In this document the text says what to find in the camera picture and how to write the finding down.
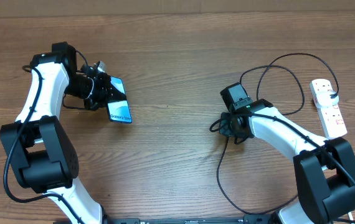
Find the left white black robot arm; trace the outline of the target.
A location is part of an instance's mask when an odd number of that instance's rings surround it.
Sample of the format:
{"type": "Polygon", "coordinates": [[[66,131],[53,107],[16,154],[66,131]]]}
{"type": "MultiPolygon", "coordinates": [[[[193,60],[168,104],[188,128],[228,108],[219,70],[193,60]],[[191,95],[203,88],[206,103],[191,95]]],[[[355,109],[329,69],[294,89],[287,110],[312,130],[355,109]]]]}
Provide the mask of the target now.
{"type": "Polygon", "coordinates": [[[26,103],[15,122],[0,129],[7,154],[3,186],[18,203],[51,199],[70,223],[116,223],[79,179],[78,155],[59,117],[67,95],[82,99],[83,110],[106,108],[113,122],[130,124],[130,107],[122,79],[108,75],[102,61],[78,68],[78,55],[59,42],[23,66],[32,75],[26,103]]]}

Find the Samsung Galaxy smartphone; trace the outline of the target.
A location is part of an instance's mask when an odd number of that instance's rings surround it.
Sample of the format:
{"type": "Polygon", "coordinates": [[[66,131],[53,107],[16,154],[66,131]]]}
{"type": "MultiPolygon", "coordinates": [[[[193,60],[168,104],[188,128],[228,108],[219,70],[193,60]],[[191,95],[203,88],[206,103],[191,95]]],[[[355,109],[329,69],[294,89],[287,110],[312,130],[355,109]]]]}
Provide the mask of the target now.
{"type": "MultiPolygon", "coordinates": [[[[111,77],[111,84],[114,85],[122,93],[125,93],[125,87],[122,79],[117,77],[111,77]]],[[[107,104],[107,112],[110,121],[119,122],[119,123],[132,123],[132,117],[130,113],[130,107],[128,100],[126,101],[117,101],[107,104]]]]}

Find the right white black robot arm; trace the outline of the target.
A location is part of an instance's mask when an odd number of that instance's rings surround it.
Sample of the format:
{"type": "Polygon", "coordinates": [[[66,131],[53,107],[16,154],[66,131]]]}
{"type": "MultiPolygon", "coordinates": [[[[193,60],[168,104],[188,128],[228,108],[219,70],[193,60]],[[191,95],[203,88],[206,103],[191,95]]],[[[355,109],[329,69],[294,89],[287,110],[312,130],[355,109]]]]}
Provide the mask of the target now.
{"type": "Polygon", "coordinates": [[[351,223],[355,210],[355,155],[342,137],[315,135],[282,115],[264,99],[252,101],[240,83],[220,93],[228,111],[210,126],[241,144],[259,138],[294,166],[297,195],[265,212],[246,212],[245,223],[351,223]]]}

